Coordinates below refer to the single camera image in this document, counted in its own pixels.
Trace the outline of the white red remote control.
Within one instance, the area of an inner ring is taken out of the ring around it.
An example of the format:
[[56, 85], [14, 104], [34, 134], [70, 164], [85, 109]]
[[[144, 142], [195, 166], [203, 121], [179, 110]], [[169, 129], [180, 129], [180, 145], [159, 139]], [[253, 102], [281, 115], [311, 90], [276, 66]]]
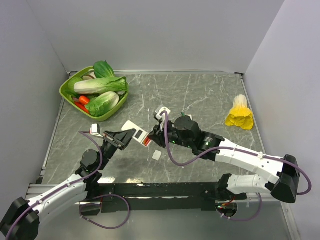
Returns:
[[139, 144], [141, 144], [142, 146], [144, 146], [142, 144], [143, 140], [146, 137], [149, 137], [149, 133], [145, 130], [143, 130], [141, 127], [139, 127], [138, 125], [136, 125], [135, 123], [133, 123], [132, 121], [128, 120], [121, 128], [122, 131], [125, 130], [129, 130], [129, 129], [135, 129], [136, 133], [134, 134], [134, 136], [132, 137], [135, 141], [137, 141]]

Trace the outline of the red orange battery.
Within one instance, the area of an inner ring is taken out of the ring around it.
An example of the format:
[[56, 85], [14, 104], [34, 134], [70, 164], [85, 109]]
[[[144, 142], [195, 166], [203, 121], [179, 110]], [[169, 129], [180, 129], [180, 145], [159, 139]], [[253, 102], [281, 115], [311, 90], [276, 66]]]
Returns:
[[143, 144], [145, 147], [147, 147], [147, 146], [150, 144], [150, 142], [151, 142], [151, 139], [150, 139], [149, 137], [146, 137], [146, 138], [143, 140], [142, 144]]

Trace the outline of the white battery cover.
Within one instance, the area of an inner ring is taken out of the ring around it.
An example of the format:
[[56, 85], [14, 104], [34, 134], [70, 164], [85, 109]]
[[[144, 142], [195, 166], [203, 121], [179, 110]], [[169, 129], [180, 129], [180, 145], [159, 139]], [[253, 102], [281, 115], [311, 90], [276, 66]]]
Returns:
[[156, 150], [153, 155], [152, 155], [152, 159], [158, 161], [162, 156], [162, 152], [159, 150]]

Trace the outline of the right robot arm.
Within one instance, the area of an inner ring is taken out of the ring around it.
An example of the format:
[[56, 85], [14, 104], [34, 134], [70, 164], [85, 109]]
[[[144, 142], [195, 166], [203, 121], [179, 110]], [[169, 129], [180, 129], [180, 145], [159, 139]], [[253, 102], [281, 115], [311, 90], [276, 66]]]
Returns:
[[269, 156], [239, 146], [222, 136], [201, 130], [189, 116], [168, 123], [160, 120], [148, 137], [162, 148], [172, 143], [191, 149], [197, 159], [230, 164], [249, 171], [250, 175], [225, 173], [221, 177], [218, 193], [223, 199], [263, 193], [271, 194], [284, 203], [296, 202], [300, 173], [298, 162], [292, 155]]

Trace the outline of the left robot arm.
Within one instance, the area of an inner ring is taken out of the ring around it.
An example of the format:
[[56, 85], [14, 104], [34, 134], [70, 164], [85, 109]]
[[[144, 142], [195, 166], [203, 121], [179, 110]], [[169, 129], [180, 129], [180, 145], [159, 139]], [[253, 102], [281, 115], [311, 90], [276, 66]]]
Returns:
[[110, 132], [101, 137], [98, 150], [87, 150], [80, 167], [67, 180], [29, 200], [17, 198], [0, 223], [0, 231], [7, 240], [34, 240], [40, 225], [55, 218], [77, 202], [93, 201], [99, 195], [100, 173], [117, 150], [124, 150], [135, 135], [135, 129]]

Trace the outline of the small green cabbage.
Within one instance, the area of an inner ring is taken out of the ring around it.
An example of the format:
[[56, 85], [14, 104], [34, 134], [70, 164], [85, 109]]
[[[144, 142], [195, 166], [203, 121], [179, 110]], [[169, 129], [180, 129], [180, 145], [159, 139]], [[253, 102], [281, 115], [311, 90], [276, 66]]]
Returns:
[[91, 99], [84, 107], [93, 117], [101, 117], [115, 108], [120, 100], [120, 96], [113, 92], [105, 92], [100, 96]]

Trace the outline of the long orange carrot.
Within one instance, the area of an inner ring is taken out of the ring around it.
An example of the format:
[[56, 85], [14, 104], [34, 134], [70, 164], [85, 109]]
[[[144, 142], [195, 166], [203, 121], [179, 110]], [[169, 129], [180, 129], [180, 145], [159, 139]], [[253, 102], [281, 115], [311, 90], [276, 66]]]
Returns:
[[74, 104], [75, 104], [79, 109], [81, 109], [82, 111], [84, 111], [85, 113], [87, 113], [87, 114], [90, 115], [90, 112], [88, 111], [88, 109], [87, 109], [83, 104], [81, 104], [80, 102], [74, 102]]

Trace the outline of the short orange carrot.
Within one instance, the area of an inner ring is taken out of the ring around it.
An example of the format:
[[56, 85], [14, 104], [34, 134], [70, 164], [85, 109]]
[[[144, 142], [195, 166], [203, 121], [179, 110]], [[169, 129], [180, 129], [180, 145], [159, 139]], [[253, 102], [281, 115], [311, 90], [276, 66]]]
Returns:
[[84, 95], [80, 96], [78, 100], [84, 106], [90, 102], [90, 99]]

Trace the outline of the large napa cabbage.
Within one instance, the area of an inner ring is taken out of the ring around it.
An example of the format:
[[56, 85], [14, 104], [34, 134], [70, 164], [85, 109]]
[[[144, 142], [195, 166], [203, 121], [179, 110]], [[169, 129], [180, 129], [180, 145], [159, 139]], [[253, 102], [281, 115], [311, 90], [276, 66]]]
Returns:
[[104, 94], [106, 92], [126, 92], [126, 77], [104, 77], [82, 80], [73, 85], [73, 90], [81, 95]]

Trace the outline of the bok choy leaf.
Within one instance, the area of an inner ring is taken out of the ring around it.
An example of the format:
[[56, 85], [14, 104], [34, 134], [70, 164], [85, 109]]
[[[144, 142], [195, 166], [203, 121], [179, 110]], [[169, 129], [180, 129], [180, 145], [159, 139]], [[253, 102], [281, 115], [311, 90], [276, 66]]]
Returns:
[[97, 61], [93, 65], [95, 77], [98, 78], [115, 78], [116, 75], [112, 67], [106, 61]]

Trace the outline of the green plastic basket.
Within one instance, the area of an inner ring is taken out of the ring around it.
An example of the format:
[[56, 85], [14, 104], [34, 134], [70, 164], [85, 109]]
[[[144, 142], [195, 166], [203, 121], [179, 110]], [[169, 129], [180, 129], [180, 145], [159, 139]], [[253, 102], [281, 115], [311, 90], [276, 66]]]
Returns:
[[60, 87], [59, 89], [59, 93], [60, 95], [62, 96], [62, 98], [67, 101], [68, 103], [70, 103], [73, 107], [75, 107], [76, 110], [79, 110], [81, 113], [83, 113], [84, 115], [86, 115], [87, 117], [95, 120], [95, 121], [98, 121], [98, 122], [104, 122], [106, 121], [107, 119], [109, 119], [112, 115], [114, 115], [121, 107], [122, 105], [126, 102], [127, 100], [127, 97], [129, 95], [129, 91], [125, 91], [124, 94], [120, 97], [120, 100], [119, 102], [117, 103], [117, 105], [111, 109], [110, 111], [108, 111], [106, 114], [102, 115], [102, 116], [99, 116], [99, 117], [96, 117], [96, 116], [92, 116], [90, 114], [88, 114], [87, 112], [85, 112], [84, 110], [82, 110], [81, 108], [79, 108], [73, 101], [72, 99], [72, 96], [68, 93], [68, 88], [69, 88], [69, 82], [71, 80], [73, 80], [74, 78], [77, 78], [77, 77], [82, 77], [84, 75], [86, 75], [87, 73], [89, 72], [92, 72], [94, 69], [93, 69], [93, 66], [88, 66], [88, 67], [85, 67], [83, 68], [82, 70], [80, 71], [73, 71], [73, 75], [70, 75], [69, 76], [69, 79], [66, 80]]

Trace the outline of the yellow cabbage toy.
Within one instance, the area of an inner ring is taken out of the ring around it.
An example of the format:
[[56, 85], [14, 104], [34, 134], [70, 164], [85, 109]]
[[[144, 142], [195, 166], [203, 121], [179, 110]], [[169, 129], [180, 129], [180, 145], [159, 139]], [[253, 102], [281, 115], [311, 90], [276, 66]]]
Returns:
[[254, 126], [253, 112], [249, 108], [247, 97], [237, 95], [233, 100], [233, 106], [225, 119], [226, 126], [236, 126], [243, 130], [251, 130]]

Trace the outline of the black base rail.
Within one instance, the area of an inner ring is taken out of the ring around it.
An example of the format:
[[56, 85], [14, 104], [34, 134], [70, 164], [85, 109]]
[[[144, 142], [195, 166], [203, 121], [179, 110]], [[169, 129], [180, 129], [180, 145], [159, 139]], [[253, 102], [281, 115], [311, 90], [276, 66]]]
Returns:
[[118, 211], [215, 211], [216, 203], [246, 200], [227, 190], [228, 174], [218, 182], [102, 183], [84, 201], [80, 213], [96, 216]]

